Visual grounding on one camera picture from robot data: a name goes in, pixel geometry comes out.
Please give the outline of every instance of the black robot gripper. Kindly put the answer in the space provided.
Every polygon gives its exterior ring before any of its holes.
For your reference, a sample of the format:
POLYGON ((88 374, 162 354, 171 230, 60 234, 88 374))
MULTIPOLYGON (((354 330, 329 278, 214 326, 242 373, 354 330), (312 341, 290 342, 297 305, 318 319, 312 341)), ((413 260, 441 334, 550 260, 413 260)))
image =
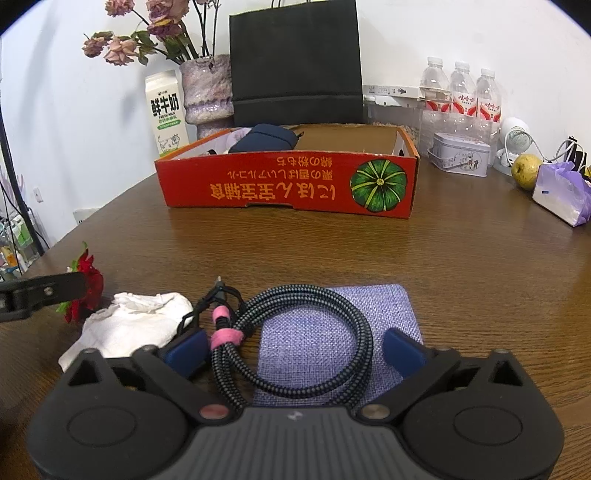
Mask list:
POLYGON ((150 347, 83 351, 33 417, 28 451, 47 480, 543 480, 558 418, 515 357, 464 358, 391 329, 405 377, 344 407, 232 409, 150 347))

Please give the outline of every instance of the pumpkin illustration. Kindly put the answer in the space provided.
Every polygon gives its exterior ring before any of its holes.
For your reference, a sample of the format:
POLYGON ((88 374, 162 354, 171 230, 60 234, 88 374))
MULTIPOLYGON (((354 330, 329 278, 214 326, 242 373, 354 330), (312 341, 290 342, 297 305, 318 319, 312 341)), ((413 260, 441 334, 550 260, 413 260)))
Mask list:
POLYGON ((374 213, 396 207, 404 198, 406 184, 400 166, 379 158, 360 165, 350 181, 353 200, 374 213))

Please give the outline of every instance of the pink flower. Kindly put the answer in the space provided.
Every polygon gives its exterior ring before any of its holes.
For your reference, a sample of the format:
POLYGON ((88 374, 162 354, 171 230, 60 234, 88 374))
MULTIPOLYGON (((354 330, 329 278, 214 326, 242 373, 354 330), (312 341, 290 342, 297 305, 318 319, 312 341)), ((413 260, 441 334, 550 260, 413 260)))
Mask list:
POLYGON ((160 40, 166 37, 176 37, 183 32, 181 27, 166 17, 148 25, 147 30, 150 35, 155 35, 160 40))
POLYGON ((150 20, 153 23, 165 18, 179 23, 189 12, 189 0, 148 0, 146 8, 150 12, 150 20))
POLYGON ((134 0, 107 0, 105 10, 107 10, 107 15, 117 17, 128 14, 134 9, 134 6, 134 0))
POLYGON ((92 35, 91 38, 84 42, 82 50, 84 55, 93 58, 103 53, 103 48, 106 47, 107 42, 113 38, 112 32, 98 32, 92 35))
POLYGON ((137 57, 135 52, 138 44, 133 39, 121 41, 119 37, 113 37, 109 43, 109 51, 105 55, 105 60, 113 65, 127 65, 134 61, 130 57, 137 57))

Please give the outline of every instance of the white cloth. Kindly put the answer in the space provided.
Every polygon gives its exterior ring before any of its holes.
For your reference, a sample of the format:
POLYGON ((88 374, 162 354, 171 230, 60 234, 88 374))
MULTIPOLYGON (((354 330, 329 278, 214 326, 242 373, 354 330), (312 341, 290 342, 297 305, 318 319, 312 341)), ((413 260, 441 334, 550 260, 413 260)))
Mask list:
POLYGON ((118 293, 111 306, 86 319, 80 338, 58 360, 60 367, 65 372, 84 348, 98 348, 105 358, 120 358, 144 345, 162 347, 192 310, 180 293, 155 297, 118 293))

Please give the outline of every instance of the wall outlet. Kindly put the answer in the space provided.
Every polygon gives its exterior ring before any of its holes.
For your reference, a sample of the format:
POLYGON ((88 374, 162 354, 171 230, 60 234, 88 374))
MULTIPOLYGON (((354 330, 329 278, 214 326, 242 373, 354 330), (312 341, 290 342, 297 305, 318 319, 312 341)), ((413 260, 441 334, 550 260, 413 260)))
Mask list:
POLYGON ((76 220, 76 223, 80 224, 97 210, 98 208, 84 208, 81 210, 74 210, 74 220, 76 220))
POLYGON ((33 189, 33 195, 35 195, 37 203, 43 203, 43 197, 41 196, 41 190, 39 190, 39 187, 33 189))

